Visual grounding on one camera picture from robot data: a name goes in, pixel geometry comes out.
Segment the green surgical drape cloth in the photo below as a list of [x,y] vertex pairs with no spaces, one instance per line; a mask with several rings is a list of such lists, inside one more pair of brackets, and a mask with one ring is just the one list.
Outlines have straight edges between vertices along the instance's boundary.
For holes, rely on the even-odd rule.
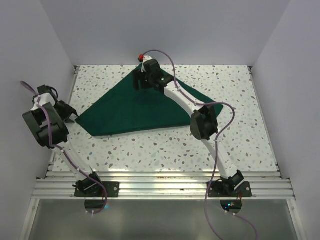
[[93,137],[190,126],[191,116],[154,90],[134,88],[139,65],[82,113],[76,123]]

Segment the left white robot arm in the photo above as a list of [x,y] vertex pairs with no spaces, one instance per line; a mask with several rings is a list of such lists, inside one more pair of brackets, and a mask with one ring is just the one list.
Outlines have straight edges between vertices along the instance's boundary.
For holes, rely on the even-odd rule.
[[85,195],[99,196],[104,184],[98,174],[79,156],[69,138],[67,123],[77,111],[58,99],[58,91],[48,85],[34,90],[28,83],[20,84],[33,93],[33,107],[22,115],[30,132],[41,147],[52,150],[63,159],[76,178],[74,187]]

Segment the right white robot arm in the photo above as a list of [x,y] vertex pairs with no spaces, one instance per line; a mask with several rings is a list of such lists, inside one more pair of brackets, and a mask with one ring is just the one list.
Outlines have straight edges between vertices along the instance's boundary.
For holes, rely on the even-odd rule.
[[135,90],[153,88],[173,100],[190,116],[190,132],[201,141],[214,156],[215,169],[219,170],[220,179],[210,183],[209,187],[218,190],[221,195],[235,196],[244,183],[240,170],[230,159],[223,146],[219,146],[218,120],[214,103],[204,103],[186,92],[175,76],[165,75],[157,60],[146,55],[138,58],[142,63],[140,70],[133,71]]

